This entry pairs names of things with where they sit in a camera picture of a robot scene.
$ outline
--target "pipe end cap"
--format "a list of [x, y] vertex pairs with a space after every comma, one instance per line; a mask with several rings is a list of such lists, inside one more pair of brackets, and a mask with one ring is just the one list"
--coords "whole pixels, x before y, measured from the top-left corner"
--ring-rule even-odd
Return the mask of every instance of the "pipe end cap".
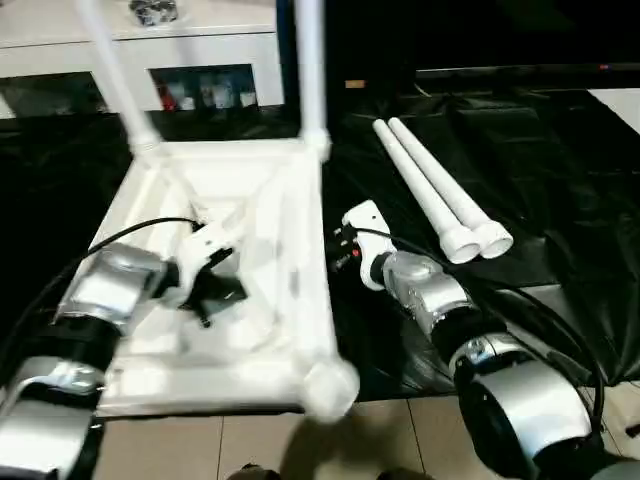
[[464, 225], [446, 231], [440, 236], [440, 248], [451, 263], [466, 263], [480, 253], [475, 233]]
[[480, 255], [483, 258], [496, 258], [505, 253], [513, 245], [513, 237], [504, 226], [490, 220], [473, 229], [480, 240]]

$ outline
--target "shelf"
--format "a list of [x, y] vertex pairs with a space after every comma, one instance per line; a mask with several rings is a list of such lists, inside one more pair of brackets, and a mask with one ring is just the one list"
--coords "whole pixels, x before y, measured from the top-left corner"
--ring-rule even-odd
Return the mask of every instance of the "shelf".
[[[130, 40], [276, 31], [276, 0], [182, 0], [181, 18], [161, 27], [142, 27], [128, 0], [102, 0], [114, 38]], [[0, 48], [86, 42], [75, 0], [9, 0], [0, 7]]]

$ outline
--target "plastic covering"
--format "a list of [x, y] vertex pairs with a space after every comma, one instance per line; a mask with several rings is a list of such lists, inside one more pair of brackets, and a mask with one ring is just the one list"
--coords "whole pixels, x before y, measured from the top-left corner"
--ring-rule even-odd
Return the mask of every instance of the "plastic covering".
[[[391, 232], [440, 253], [438, 239], [393, 168], [371, 122], [398, 116], [491, 218], [515, 238], [461, 272], [507, 282], [545, 301], [596, 351], [609, 384], [640, 375], [640, 137], [586, 92], [363, 99], [335, 125], [324, 173], [327, 229], [373, 199]], [[449, 392], [430, 345], [388, 297], [346, 269], [330, 277], [343, 354], [362, 398]], [[508, 294], [496, 313], [581, 357], [548, 320]]]
[[[515, 238], [503, 257], [457, 268], [527, 287], [554, 307], [596, 351], [608, 383], [640, 378], [640, 137], [585, 92], [363, 99], [333, 125], [332, 159], [323, 172], [328, 237], [346, 210], [371, 198], [394, 234], [439, 251], [371, 127], [391, 116]], [[285, 117], [253, 110], [161, 113], [154, 120], [167, 140], [297, 132]], [[129, 154], [113, 116], [2, 122], [0, 138], [5, 221], [12, 227], [2, 241], [12, 279], [4, 336], [29, 298], [89, 244]], [[361, 399], [451, 392], [417, 324], [388, 295], [368, 291], [355, 264], [330, 274], [329, 286], [341, 353], [359, 370]], [[580, 360], [520, 300], [491, 292], [479, 300]], [[56, 303], [52, 298], [48, 307]]]

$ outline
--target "white cabinet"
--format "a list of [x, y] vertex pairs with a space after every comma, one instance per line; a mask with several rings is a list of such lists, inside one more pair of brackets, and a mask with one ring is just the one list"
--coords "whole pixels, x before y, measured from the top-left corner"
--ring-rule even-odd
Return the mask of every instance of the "white cabinet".
[[[255, 90], [258, 105], [283, 103], [275, 0], [184, 0], [179, 3], [181, 17], [177, 21], [151, 28], [137, 24], [127, 5], [128, 0], [102, 0], [105, 19], [118, 40], [125, 74], [143, 109], [168, 108], [166, 99], [161, 98], [162, 89], [171, 90], [175, 96], [175, 85], [167, 88], [157, 80], [175, 79], [182, 69], [192, 80], [199, 75], [209, 83], [220, 76], [220, 71], [227, 72], [228, 82], [237, 81], [243, 88]], [[33, 94], [30, 88], [40, 95], [38, 101], [42, 98], [46, 102], [48, 97], [42, 90], [48, 79], [59, 85], [73, 78], [69, 74], [82, 72], [85, 76], [91, 73], [99, 90], [96, 103], [103, 102], [108, 110], [117, 111], [113, 93], [102, 81], [104, 75], [75, 12], [74, 0], [13, 0], [0, 7], [0, 96], [5, 97], [0, 100], [0, 118], [19, 115], [20, 111], [13, 111], [15, 99]], [[200, 94], [193, 90], [186, 95]], [[203, 101], [195, 104], [202, 106]]]

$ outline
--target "white pipe fitting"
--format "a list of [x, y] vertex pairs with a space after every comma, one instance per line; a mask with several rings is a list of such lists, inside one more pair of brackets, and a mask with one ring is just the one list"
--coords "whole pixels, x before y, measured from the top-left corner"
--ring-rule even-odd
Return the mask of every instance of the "white pipe fitting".
[[509, 250], [513, 237], [504, 226], [487, 216], [399, 119], [389, 120], [389, 127], [460, 222], [476, 234], [480, 254], [484, 258], [495, 258]]
[[440, 248], [451, 263], [465, 263], [480, 252], [476, 235], [460, 224], [438, 192], [431, 186], [409, 154], [383, 120], [373, 122], [382, 141], [411, 193], [440, 238]]

